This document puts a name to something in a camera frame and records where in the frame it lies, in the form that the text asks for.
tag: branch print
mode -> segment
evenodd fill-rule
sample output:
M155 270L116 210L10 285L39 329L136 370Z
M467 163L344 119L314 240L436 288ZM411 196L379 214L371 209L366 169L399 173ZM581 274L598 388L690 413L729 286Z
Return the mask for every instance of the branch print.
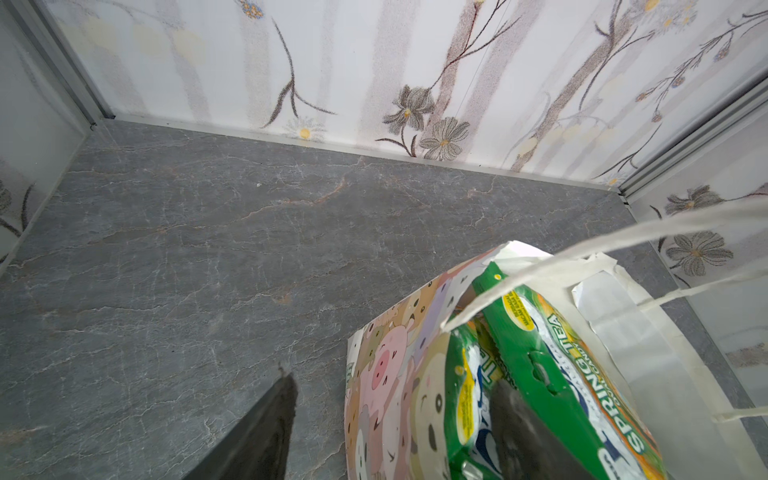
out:
M486 49L504 33L509 31L509 29L519 20L518 18L513 22L510 22L509 20L503 21L488 40L484 41L481 45L476 46L480 41L480 37L491 24L491 21L497 16L508 1L509 0L496 0L490 16L474 37L472 31L475 28L478 11L483 6L484 2L478 0L472 2L471 8L465 10L465 14L469 13L472 16L468 28L463 25L459 26L460 30L464 30L457 34L461 43L459 43L458 47L456 47L456 45L451 46L449 49L449 56L445 61L445 66L442 68L435 81L432 82L432 85L428 88L411 88L409 85L405 85L393 102L398 108L398 111L394 114L387 114L384 116L382 121L384 124L389 125L389 132L394 135L399 135L400 139L384 137L377 138L376 141L385 141L398 145L405 150L410 157L416 157L416 139L419 136L418 132L425 130L424 115L432 114L429 118L429 126L432 128L432 136L423 138L419 142L421 148L428 149L428 152L426 153L427 157L431 160L452 161L462 152L461 147L459 147L456 142L467 137L469 123L459 123L458 120L453 117L441 120L440 117L443 112L445 112L445 107L448 104L451 93L450 90L453 89L453 84L455 82L455 69L458 63L464 58ZM455 35L453 41L454 44L456 43L456 40L457 37ZM435 105L432 89L441 79L443 79L443 82L440 86L440 97L438 104ZM406 126L417 132L413 135L410 142L406 142Z
M277 30L277 35L280 37L280 42L283 44L283 49L286 52L286 56L288 57L288 65L290 66L290 80L288 80L288 83L285 87L283 87L283 90L280 92L280 95L277 96L277 103L275 105L275 109L272 111L272 115L270 116L270 120L264 125L263 128L269 127L276 119L277 116L280 114L280 112L283 110L283 102L286 99L286 96L290 94L290 106L291 110L293 111L293 116L298 118L299 112L296 109L296 99L298 99L300 102L304 103L308 107L314 108L317 111L322 111L323 113L336 115L332 111L328 111L325 108L318 107L317 105L313 105L309 103L308 101L304 100L301 95L299 95L299 92L296 91L296 72L293 70L293 58L290 56L290 51L288 50L288 45L286 45L285 38L283 38L283 33L280 31L280 28L277 26L277 22L272 20L272 23L275 25L275 30Z
M544 119L536 125L532 134L526 134L532 146L518 154L512 170L520 171L533 158L539 142L557 124L560 114L571 102L581 86L589 79L579 101L579 111L584 106L597 77L608 62L620 52L642 40L651 40L667 31L686 28L695 18L697 0L630 0L629 6L620 14L622 0L615 0L607 22L607 28L595 25L595 31L604 40L591 53L582 66L571 76L560 94L550 104Z
M616 173L616 175L615 175L615 178L614 178L612 181L610 181L610 182L608 183L608 185L613 185L613 184L616 184L616 183L618 182L618 180L619 180L619 179L621 179L621 175L620 175L619 173L621 172L621 169L622 169L622 168L624 168L624 167L626 167L627 165L629 165L630 167L632 167L632 168L634 168L635 170L637 170L637 165L635 165L635 164L633 163L633 160L634 160L635 156L637 156L637 154L639 154L639 153L640 153L640 151L641 151L641 150L643 150L643 148L644 148L646 145L648 145L648 142L650 142L651 138L653 138L653 137L654 137L654 135L656 134L656 132L658 132L658 131L659 131L659 128L661 128L661 124L659 124L659 126L658 126L658 127L656 127L656 130L654 130L654 132L653 132L652 134L650 134L650 137L648 137L648 139L645 141L645 143L643 143L643 144L640 146L640 148L638 148L637 150L635 150L635 151L634 151L634 152L632 152L631 154L627 155L626 157L622 158L621 160L619 160L619 161L618 161L618 162L616 162L615 164L611 165L611 166L610 166L610 167L609 167L609 168L608 168L606 171L604 171L603 173L601 173L601 174L599 174L599 175L596 175L596 176L592 177L591 179L592 179L592 180L597 180L598 178L600 178L600 177L604 176L605 174L608 174L608 173L610 173L610 172L614 171L614 169L615 169L615 173Z
M22 228L19 230L18 228L11 225L7 220L0 217L0 227L5 228L7 231L13 233L16 235L16 237L20 237L22 233L24 233L24 230L27 230L27 227L29 226L29 212L28 212L28 205L29 205L29 194L32 192L32 188L35 186L35 184L30 185L27 187L27 190L24 192L24 200L22 201L22 211L19 215L19 220ZM0 215L4 214L8 209L11 207L11 203L13 202L13 197L11 195L11 192L8 191L7 188L2 183L2 180L0 180Z
M724 59L726 56L728 56L731 42L734 40L735 34L739 31L740 28L744 28L744 30L741 32L741 35L739 35L739 38L743 37L744 34L746 34L749 30L752 30L765 21L768 21L768 10L763 10L762 12L752 14L742 14L738 22L732 22L731 20L728 20L729 28L726 31L704 42L699 47L699 51L695 55L691 56L683 63L678 65L678 67L675 68L674 72L670 76L662 78L653 87L640 93L637 98L635 98L635 101L643 101L651 96L654 92L657 92L655 100L656 108L654 109L654 116L651 118L651 121L661 121L661 102L663 102L667 97L670 89L677 88L685 82L685 74L698 67L701 64L704 55L720 45L720 49L714 55L712 61L718 62Z

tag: gray flower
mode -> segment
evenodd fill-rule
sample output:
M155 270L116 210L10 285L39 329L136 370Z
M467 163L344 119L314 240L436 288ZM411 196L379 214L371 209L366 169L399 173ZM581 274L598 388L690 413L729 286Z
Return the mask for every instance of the gray flower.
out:
M707 271L704 263L712 266L723 265L733 258L733 252L722 248L725 240L714 232L698 232L690 236L675 235L677 247L667 248L667 257L677 262L675 266L683 267L688 276L704 276Z
M415 130L424 130L424 114L435 110L432 93L426 88L402 88L400 96L393 102L400 110L394 115L384 115L384 123L389 124L389 131L399 134L407 124Z
M674 215L685 210L692 210L694 208L705 208L717 205L723 202L723 198L710 191L709 185L704 185L698 188L688 189L688 198L680 198L677 195L670 195L667 197L670 203L664 207L664 211L667 215Z
M451 161L462 152L456 142L464 140L467 135L468 122L459 123L454 117L443 118L432 127L432 137L423 138L419 145L429 149L424 155L427 160Z
M4 214L8 207L11 206L11 192L2 184L0 180L0 214Z

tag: pig cartoon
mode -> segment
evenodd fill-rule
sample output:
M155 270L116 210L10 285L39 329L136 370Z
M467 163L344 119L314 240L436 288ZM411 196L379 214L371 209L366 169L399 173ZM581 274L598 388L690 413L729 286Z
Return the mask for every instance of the pig cartoon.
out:
M437 336L417 372L411 395L411 463L413 478L451 478L445 445L445 351L450 333Z
M400 413L403 407L402 392L407 378L403 376L395 381L397 385L392 390L392 397L384 410L380 427L382 430L382 470L386 478L395 478L397 461L400 456Z
M384 406L406 356L407 337L406 328L402 325L390 330L376 348L372 368L361 373L360 405L361 408L368 407L374 427L381 422Z
M355 382L353 387L349 389L349 400L346 403L344 409L344 424L346 429L344 435L346 436L346 449L347 452L351 452L355 448L355 442L357 441L358 424L360 418L360 388L359 382ZM354 472L352 465L349 463L353 459L351 455L347 456L347 471Z
M368 418L368 409L363 407L360 415L363 418ZM360 422L360 427L357 430L357 438L355 440L355 465L354 469L350 469L349 472L353 472L353 475L357 480L368 480L370 478L371 468L368 459L368 422Z
M406 326L408 329L409 345L415 340L415 336L424 321L424 317L426 317L427 312L429 311L429 305L435 297L435 291L438 286L436 280L437 279L435 278L428 282L402 301L403 307L400 324Z
M362 345L360 345L360 354L357 357L353 378L359 378L361 372L368 369L371 365L373 357L376 356L376 350L379 348L379 344L388 330L389 328L384 326L375 326L374 322L368 325L368 328L362 335Z

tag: bag handle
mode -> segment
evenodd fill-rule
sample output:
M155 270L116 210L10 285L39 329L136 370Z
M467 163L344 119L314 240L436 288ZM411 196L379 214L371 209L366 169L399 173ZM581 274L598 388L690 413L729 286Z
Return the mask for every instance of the bag handle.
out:
M732 200L713 207L683 212L663 220L638 223L612 233L586 239L562 250L552 257L527 266L516 274L506 277L491 289L478 295L453 319L443 320L440 329L443 332L450 332L457 326L464 325L478 312L497 299L543 273L556 270L564 261L632 247L638 243L668 235L708 230L726 223L765 219L768 219L768 198L749 198Z
M739 283L746 282L749 280L756 280L758 278L763 278L764 276L768 276L768 268L763 268L758 270L747 270L747 271L740 270L734 275L727 276L719 280L714 280L713 282L703 283L702 285L695 286L693 288L683 288L683 289L672 290L667 295L660 296L659 298L656 298L656 299L645 300L644 302L638 303L637 306L640 307L641 311L646 312L654 308L655 306L662 306L667 302L675 300L676 298L696 295L698 293L711 290L716 286L738 285Z

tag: floral wallpaper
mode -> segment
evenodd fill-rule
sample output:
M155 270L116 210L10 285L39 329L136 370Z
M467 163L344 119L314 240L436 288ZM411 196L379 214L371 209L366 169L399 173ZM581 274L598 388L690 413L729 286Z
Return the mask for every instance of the floral wallpaper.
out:
M768 104L737 122L628 201L638 220L768 195ZM654 247L680 287L768 268L768 223L661 238ZM688 298L755 405L768 403L768 277Z
M118 116L596 184L768 71L758 0L41 2Z

